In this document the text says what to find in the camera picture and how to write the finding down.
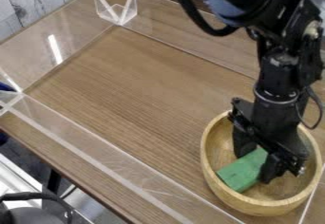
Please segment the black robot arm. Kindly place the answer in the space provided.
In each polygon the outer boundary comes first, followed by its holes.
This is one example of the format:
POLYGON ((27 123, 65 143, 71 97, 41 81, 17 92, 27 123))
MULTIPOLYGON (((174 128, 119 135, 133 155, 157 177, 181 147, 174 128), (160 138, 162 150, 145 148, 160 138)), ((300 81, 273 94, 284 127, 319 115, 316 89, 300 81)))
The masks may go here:
POLYGON ((267 151, 259 173, 264 183, 287 172, 301 175, 311 152, 299 127, 307 125, 308 103, 321 102, 313 91, 324 71, 320 8, 313 0, 205 0, 225 24, 216 29, 192 0, 178 2, 194 24, 212 36, 224 37, 245 28, 257 41, 255 100, 235 98, 229 113, 236 155, 241 158, 257 148, 267 151))

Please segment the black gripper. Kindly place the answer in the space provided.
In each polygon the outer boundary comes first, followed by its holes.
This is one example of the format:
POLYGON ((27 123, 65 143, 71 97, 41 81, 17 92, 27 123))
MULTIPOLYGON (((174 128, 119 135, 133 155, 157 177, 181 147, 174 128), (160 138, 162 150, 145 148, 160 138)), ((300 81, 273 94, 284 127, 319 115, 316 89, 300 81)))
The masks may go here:
POLYGON ((272 97, 259 90, 255 95, 253 102, 243 98, 232 101, 229 120, 233 123, 235 153, 243 158, 259 147, 267 151, 260 181, 269 184, 285 172, 300 176, 309 159, 311 151, 299 135, 309 96, 293 91, 272 97))

